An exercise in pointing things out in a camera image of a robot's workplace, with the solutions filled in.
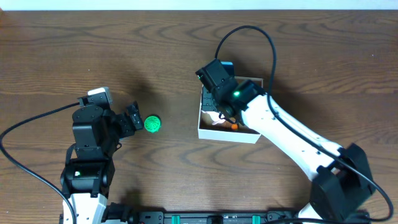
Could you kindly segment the pink white plush toy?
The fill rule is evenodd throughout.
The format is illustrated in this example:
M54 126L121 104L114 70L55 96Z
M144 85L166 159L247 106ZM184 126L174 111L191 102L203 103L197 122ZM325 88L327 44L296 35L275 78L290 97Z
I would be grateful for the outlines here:
M201 115L204 121L211 123L212 125L223 124L225 122L223 118L220 118L219 112L216 111L201 110Z

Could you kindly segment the green round plastic toy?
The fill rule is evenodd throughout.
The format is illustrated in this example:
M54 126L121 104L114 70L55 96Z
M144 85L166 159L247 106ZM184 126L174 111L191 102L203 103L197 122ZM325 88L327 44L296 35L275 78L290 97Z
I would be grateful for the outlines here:
M161 126L161 119L157 115L148 116L144 121L144 127L150 133L158 132Z

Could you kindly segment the brown plush toy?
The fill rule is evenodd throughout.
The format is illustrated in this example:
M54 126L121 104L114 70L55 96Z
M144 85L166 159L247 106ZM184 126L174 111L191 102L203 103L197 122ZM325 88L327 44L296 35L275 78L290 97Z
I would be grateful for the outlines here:
M246 129L244 126L239 123L230 123L229 121L222 120L220 123L216 125L222 131L231 131L231 132L245 132Z

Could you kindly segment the white cardboard box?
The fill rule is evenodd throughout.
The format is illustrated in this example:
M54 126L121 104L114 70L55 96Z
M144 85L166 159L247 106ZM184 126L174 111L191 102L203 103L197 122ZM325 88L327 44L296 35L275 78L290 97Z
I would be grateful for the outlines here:
M203 120L201 115L201 99L200 99L198 126L197 126L199 139L255 144L257 140L261 137L261 135L258 132L247 128L246 126L244 127L246 129L245 132L231 132L231 131L222 131L216 125L207 123L206 121Z

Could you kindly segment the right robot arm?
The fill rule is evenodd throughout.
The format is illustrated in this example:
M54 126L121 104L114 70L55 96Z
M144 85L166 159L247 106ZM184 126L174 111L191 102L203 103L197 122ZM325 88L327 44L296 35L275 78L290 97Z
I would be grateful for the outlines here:
M284 111L250 79L238 81L230 62L214 59L196 72L217 111L252 129L287 154L312 183L300 218L338 222L359 216L374 193L366 153L356 144L343 148L321 137Z

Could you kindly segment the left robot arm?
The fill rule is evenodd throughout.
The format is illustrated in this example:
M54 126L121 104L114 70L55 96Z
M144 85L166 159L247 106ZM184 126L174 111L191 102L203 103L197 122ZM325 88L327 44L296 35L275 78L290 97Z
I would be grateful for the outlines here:
M75 143L67 151L60 178L67 198L60 223L137 223L131 207L107 201L115 172L113 154L122 138L143 128L138 104L116 114L108 103L90 103L72 118Z

